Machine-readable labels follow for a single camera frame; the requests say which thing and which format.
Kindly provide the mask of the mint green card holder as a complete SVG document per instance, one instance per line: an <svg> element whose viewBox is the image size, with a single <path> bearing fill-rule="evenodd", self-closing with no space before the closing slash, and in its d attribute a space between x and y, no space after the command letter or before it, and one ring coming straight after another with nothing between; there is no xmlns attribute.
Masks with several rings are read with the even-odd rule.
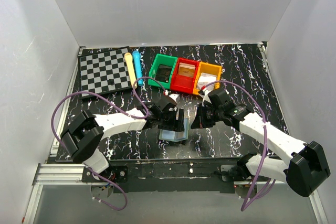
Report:
<svg viewBox="0 0 336 224"><path fill-rule="evenodd" d="M189 130L189 118L184 119L184 131L183 132L174 132L168 130L160 130L159 140L170 141L170 142L180 142L188 139L188 130Z"/></svg>

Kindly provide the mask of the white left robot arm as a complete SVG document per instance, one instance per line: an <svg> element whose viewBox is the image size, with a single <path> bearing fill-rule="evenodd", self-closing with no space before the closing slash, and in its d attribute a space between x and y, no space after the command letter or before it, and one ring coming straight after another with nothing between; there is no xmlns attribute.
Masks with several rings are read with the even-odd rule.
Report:
<svg viewBox="0 0 336 224"><path fill-rule="evenodd" d="M145 109L141 106L127 111L127 114L92 114L89 110L82 111L60 136L72 161L91 168L98 181L106 182L111 178L112 170L107 158L98 149L101 140L154 127L173 132L185 130L185 110L178 108L175 102L146 102L145 105L149 109L147 118L144 118Z"/></svg>

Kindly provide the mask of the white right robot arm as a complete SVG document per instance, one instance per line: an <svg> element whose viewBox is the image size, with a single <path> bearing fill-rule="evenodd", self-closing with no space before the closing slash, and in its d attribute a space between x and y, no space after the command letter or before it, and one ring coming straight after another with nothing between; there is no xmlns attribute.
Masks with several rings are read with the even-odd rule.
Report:
<svg viewBox="0 0 336 224"><path fill-rule="evenodd" d="M250 106L235 104L224 90L209 91L203 88L199 94L203 101L197 106L192 129L210 128L217 122L224 122L259 143L265 143L278 156L275 159L246 154L237 161L236 166L224 172L225 176L248 181L260 175L287 183L298 195L308 197L331 175L319 143L306 143L269 122L264 123Z"/></svg>

